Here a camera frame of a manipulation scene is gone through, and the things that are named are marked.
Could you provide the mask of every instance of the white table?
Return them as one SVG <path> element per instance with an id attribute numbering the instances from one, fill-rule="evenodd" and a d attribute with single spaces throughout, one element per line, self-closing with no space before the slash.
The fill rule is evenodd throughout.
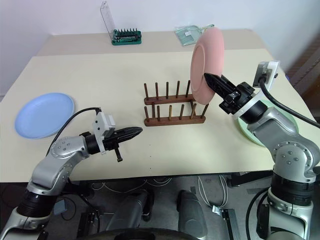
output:
<path id="1" fill-rule="evenodd" d="M 270 170 L 269 151 L 245 137 L 231 115 L 219 108 L 216 95 L 206 112 L 204 124 L 144 126 L 144 83 L 149 96 L 165 95 L 166 82 L 174 95 L 177 81 L 181 92 L 190 75 L 192 49 L 189 51 L 46 55 L 33 57 L 1 103 L 1 182 L 27 182 L 36 164 L 44 158 L 53 139 L 30 140 L 19 136 L 14 121 L 19 110 L 31 99 L 50 92 L 70 95 L 76 111 L 101 107 L 112 114 L 116 128 L 142 127 L 143 132 L 120 144 L 123 161 L 113 151 L 95 154 L 78 164 L 72 180 L 119 179 L 146 176 L 173 176 L 209 173 Z M 260 61 L 272 56 L 264 48 L 227 49 L 223 75 L 235 85 L 252 83 Z M 306 104 L 293 89 L 282 70 L 271 94 L 282 103 L 312 118 Z M 172 115 L 180 112 L 173 104 Z M 161 115 L 169 107 L 161 105 Z M 197 107 L 200 114 L 203 106 Z M 190 113 L 187 104 L 184 113 Z M 76 136 L 92 132 L 94 112 L 77 116 L 62 133 Z M 320 146 L 320 130 L 296 119 L 301 135 Z"/>

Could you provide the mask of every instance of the pink plate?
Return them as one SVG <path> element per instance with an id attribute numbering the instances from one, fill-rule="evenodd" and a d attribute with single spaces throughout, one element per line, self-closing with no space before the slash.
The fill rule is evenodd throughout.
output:
<path id="1" fill-rule="evenodd" d="M 194 99 L 203 105 L 208 104 L 215 92 L 208 87 L 204 73 L 221 77 L 224 68 L 224 37 L 216 28 L 208 28 L 194 46 L 190 82 Z"/>

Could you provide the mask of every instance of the green plate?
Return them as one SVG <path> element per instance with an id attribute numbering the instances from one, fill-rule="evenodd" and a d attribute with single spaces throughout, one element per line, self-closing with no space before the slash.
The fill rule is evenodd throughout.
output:
<path id="1" fill-rule="evenodd" d="M 299 131 L 297 122 L 296 122 L 296 120 L 294 119 L 294 117 L 293 117 L 290 113 L 288 113 L 288 112 L 280 109 L 279 107 L 275 106 L 275 105 L 274 105 L 272 102 L 270 102 L 270 101 L 261 100 L 261 102 L 263 102 L 265 105 L 267 105 L 268 108 L 270 108 L 270 107 L 275 107 L 276 109 L 278 109 L 279 112 L 281 112 L 281 113 L 282 113 L 283 115 L 285 115 L 290 121 L 293 122 L 293 124 L 295 125 L 296 129 Z M 258 138 L 256 138 L 251 132 L 249 132 L 249 130 L 247 129 L 248 124 L 246 124 L 242 119 L 240 119 L 240 117 L 238 117 L 237 122 L 238 122 L 238 124 L 239 124 L 239 126 L 240 126 L 240 129 L 241 129 L 242 132 L 247 136 L 248 139 L 250 139 L 252 142 L 254 142 L 254 143 L 256 143 L 256 144 L 258 144 L 258 145 L 260 145 L 260 146 L 263 146 L 263 147 L 265 146 L 265 145 L 263 145 L 262 142 L 259 141 Z"/>

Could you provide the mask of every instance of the white wall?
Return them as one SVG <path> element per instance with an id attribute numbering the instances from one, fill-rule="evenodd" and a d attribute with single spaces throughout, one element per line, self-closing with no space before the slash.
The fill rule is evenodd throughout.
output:
<path id="1" fill-rule="evenodd" d="M 101 3 L 0 0 L 0 95 L 50 34 L 104 33 Z M 119 29 L 171 31 L 191 24 L 252 29 L 285 70 L 320 31 L 320 0 L 109 0 L 108 4 Z"/>

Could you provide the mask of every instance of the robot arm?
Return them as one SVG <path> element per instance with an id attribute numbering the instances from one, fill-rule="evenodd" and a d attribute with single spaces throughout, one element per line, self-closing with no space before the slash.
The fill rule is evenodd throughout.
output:
<path id="1" fill-rule="evenodd" d="M 279 62 L 259 64 L 253 86 L 265 81 L 269 89 L 277 77 Z M 268 206 L 262 207 L 258 216 L 257 233 L 262 239 L 271 239 L 277 232 L 281 239 L 292 236 L 309 239 L 313 210 L 311 197 L 316 175 L 313 168 L 319 163 L 320 150 L 312 141 L 302 137 L 295 125 L 275 107 L 267 108 L 260 99 L 262 92 L 246 82 L 233 85 L 224 76 L 204 74 L 207 85 L 223 98 L 219 105 L 234 118 L 240 117 L 270 151 L 274 161 Z"/>
<path id="2" fill-rule="evenodd" d="M 93 122 L 94 134 L 63 137 L 52 144 L 48 155 L 35 167 L 23 201 L 7 221 L 0 240 L 19 236 L 19 231 L 33 230 L 35 239 L 42 234 L 51 216 L 57 197 L 63 191 L 74 167 L 92 154 L 115 150 L 118 162 L 122 157 L 119 143 L 132 139 L 142 128 L 115 129 L 112 117 L 99 112 Z"/>

